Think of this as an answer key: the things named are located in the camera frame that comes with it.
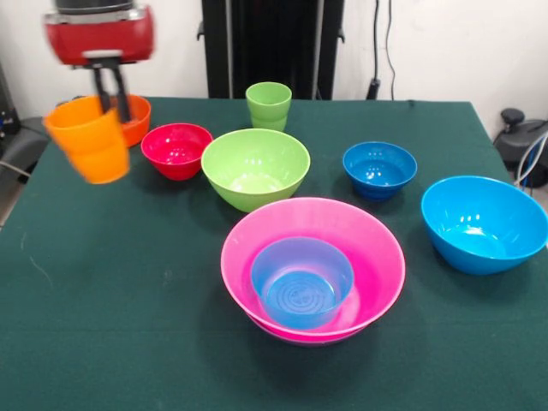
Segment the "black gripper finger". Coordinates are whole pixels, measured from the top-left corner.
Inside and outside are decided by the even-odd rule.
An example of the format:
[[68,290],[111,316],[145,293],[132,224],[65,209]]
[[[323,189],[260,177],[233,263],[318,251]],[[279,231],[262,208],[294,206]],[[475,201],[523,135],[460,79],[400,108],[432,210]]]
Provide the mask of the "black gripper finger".
[[132,115],[120,65],[110,63],[110,71],[116,83],[116,96],[110,100],[110,107],[111,109],[116,108],[120,122],[130,122]]
[[104,82],[100,66],[92,66],[94,86],[99,98],[101,109],[107,113],[111,109],[111,97],[104,88]]

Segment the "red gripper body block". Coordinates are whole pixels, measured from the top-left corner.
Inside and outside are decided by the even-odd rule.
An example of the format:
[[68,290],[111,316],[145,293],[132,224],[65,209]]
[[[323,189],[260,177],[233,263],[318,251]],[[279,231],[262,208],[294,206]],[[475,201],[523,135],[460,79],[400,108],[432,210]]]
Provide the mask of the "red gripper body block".
[[154,50],[154,18],[148,5],[91,14],[50,12],[44,15],[44,27],[51,49],[65,65],[86,66],[109,57],[136,63],[149,59]]

